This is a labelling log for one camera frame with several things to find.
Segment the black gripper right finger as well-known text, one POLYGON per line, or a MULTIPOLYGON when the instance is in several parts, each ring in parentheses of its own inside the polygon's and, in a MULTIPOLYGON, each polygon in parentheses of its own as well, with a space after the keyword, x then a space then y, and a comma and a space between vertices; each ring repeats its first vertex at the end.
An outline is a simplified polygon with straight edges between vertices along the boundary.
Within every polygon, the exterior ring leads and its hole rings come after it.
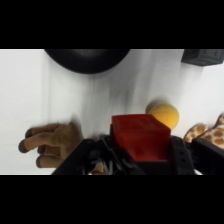
POLYGON ((175 175, 224 175, 224 150, 207 140, 196 138, 187 143, 172 136, 169 156, 175 175))

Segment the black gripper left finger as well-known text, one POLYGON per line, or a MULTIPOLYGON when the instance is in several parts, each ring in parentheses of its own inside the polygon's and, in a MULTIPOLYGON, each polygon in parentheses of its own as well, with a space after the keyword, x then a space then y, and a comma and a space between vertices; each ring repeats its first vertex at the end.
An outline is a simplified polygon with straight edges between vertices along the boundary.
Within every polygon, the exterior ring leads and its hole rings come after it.
POLYGON ((83 140, 53 172, 53 175, 88 175, 101 163, 107 175, 145 175, 125 149, 109 135, 98 141, 83 140))

